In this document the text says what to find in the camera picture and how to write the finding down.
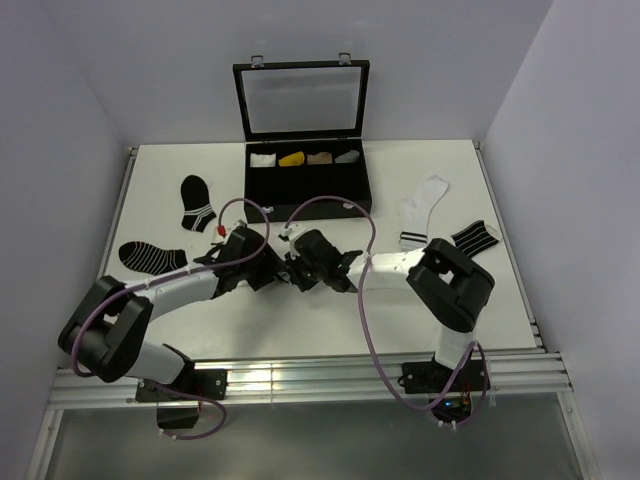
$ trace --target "sock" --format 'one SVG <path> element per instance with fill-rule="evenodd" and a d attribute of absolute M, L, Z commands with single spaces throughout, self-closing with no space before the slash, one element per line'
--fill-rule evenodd
<path fill-rule="evenodd" d="M 184 217 L 182 227 L 192 232 L 204 232 L 207 224 L 216 218 L 216 213 L 209 203 L 209 189 L 200 177 L 189 175 L 180 187 Z"/>
<path fill-rule="evenodd" d="M 251 168 L 275 167 L 276 154 L 259 155 L 257 153 L 252 153 L 249 155 L 249 165 Z"/>
<path fill-rule="evenodd" d="M 307 155 L 307 165 L 326 165 L 333 163 L 333 157 L 329 152 L 320 152 L 315 155 Z"/>
<path fill-rule="evenodd" d="M 304 153 L 296 152 L 278 160 L 281 167 L 298 167 L 304 163 Z"/>
<path fill-rule="evenodd" d="M 496 245 L 502 239 L 502 234 L 491 225 L 485 225 L 484 220 L 478 220 L 464 230 L 454 233 L 451 238 L 455 246 L 471 258 Z"/>
<path fill-rule="evenodd" d="M 360 158 L 360 152 L 357 150 L 349 150 L 336 158 L 336 163 L 355 163 Z"/>
<path fill-rule="evenodd" d="M 400 246 L 403 250 L 415 250 L 427 246 L 427 227 L 431 210 L 449 188 L 446 180 L 437 175 L 422 180 L 415 191 L 400 201 Z"/>
<path fill-rule="evenodd" d="M 134 272 L 160 275 L 187 264 L 184 250 L 162 250 L 145 242 L 127 242 L 118 249 L 122 264 Z"/>

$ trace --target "white table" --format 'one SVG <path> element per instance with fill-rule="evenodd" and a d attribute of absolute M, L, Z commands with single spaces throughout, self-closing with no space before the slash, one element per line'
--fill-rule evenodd
<path fill-rule="evenodd" d="M 399 199 L 426 176 L 438 174 L 449 190 L 431 214 L 429 236 L 455 233 L 479 219 L 498 225 L 496 213 L 471 141 L 365 142 L 373 194 L 372 216 L 378 228 L 374 253 L 399 251 Z M 118 248 L 139 240 L 161 248 L 182 248 L 190 259 L 210 247 L 217 219 L 204 233 L 180 226 L 180 184 L 190 174 L 209 185 L 216 212 L 230 198 L 241 197 L 244 145 L 145 145 L 140 147 L 107 260 L 106 273 L 120 280 L 143 279 L 118 259 Z M 242 205 L 230 207 L 225 224 L 244 219 Z M 364 249 L 369 225 L 364 219 L 307 222 L 320 229 L 341 251 Z M 281 224 L 274 224 L 277 232 Z M 254 226 L 263 231 L 263 225 Z M 275 235 L 274 249 L 286 249 Z M 476 260 L 496 286 L 476 329 L 486 349 L 535 348 L 523 299 L 501 242 Z M 433 351 L 437 321 L 411 291 L 365 294 L 371 332 L 380 353 Z M 322 285 L 300 293 L 287 285 L 259 292 L 244 286 L 154 321 L 147 340 L 168 343 L 194 359 L 284 358 L 367 353 L 355 295 L 338 294 Z"/>

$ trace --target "gray floor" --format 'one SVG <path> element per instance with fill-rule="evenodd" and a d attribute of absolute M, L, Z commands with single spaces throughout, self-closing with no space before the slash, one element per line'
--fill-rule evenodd
<path fill-rule="evenodd" d="M 47 479 L 581 478 L 555 395 L 499 397 L 456 434 L 387 401 L 229 414 L 218 434 L 174 442 L 154 410 L 65 413 Z"/>

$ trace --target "black box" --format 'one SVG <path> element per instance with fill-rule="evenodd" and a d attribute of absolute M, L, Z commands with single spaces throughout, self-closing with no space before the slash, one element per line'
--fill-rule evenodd
<path fill-rule="evenodd" d="M 362 147 L 362 124 L 369 78 L 366 60 L 265 63 L 233 66 L 247 141 L 244 196 L 284 222 L 303 202 L 319 195 L 347 198 L 371 211 L 371 189 Z M 335 163 L 355 150 L 354 163 Z M 287 155 L 303 152 L 304 164 L 280 166 Z M 309 165 L 308 156 L 329 152 L 333 162 Z M 275 166 L 251 166 L 251 154 L 276 155 Z M 249 223 L 263 222 L 245 204 Z M 362 217 L 352 205 L 318 201 L 297 220 Z"/>

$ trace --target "white wall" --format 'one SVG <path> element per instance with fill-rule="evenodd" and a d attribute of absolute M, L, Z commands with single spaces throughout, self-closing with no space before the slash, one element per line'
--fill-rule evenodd
<path fill-rule="evenodd" d="M 22 478 L 57 335 L 95 278 L 125 150 L 35 0 L 0 15 L 0 464 Z"/>
<path fill-rule="evenodd" d="M 231 65 L 372 62 L 367 139 L 482 139 L 551 0 L 41 0 L 130 144 L 243 139 Z"/>
<path fill-rule="evenodd" d="M 640 3 L 556 0 L 484 146 L 606 478 L 640 475 Z"/>

